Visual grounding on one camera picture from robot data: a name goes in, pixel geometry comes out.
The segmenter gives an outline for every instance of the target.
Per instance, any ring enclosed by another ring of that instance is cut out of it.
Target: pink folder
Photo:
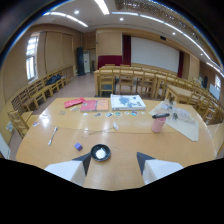
[[[65,108],[68,108],[68,107],[71,107],[73,105],[83,103],[84,101],[85,101],[85,99],[83,97],[80,97],[79,99],[66,101],[66,102],[64,102],[64,105],[65,105]]]

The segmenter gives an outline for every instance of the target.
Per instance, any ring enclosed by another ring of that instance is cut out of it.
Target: dark red curtain
[[[120,66],[122,64],[121,55],[101,55],[98,56],[98,69],[105,64],[115,64],[115,66]]]
[[[123,63],[131,66],[131,36],[123,35]]]
[[[179,78],[182,78],[182,73],[183,73],[183,66],[184,66],[184,52],[179,51],[179,67],[178,67],[178,73],[177,76]]]

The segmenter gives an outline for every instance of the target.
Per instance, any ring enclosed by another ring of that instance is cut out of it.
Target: book
[[[97,100],[96,111],[108,111],[108,99]]]
[[[85,100],[82,103],[80,112],[96,111],[97,100]]]
[[[73,105],[77,105],[80,103],[83,103],[85,101],[85,99],[83,97],[79,98],[79,99],[74,99],[74,100],[69,100],[64,102],[65,108],[71,107]]]
[[[112,110],[145,110],[146,106],[139,95],[110,95]]]

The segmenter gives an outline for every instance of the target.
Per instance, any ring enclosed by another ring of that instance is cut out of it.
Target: red notebook
[[[86,100],[82,103],[80,112],[96,111],[97,100]]]
[[[68,107],[71,107],[73,105],[83,103],[84,101],[85,101],[85,99],[81,97],[79,99],[74,99],[74,100],[66,101],[66,102],[64,102],[64,105],[65,105],[65,108],[68,108]]]

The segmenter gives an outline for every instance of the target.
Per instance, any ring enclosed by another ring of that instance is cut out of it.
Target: pen
[[[165,114],[155,114],[155,115],[152,115],[152,118],[156,119],[156,118],[160,118],[160,117],[169,117],[170,114],[168,113],[165,113]]]

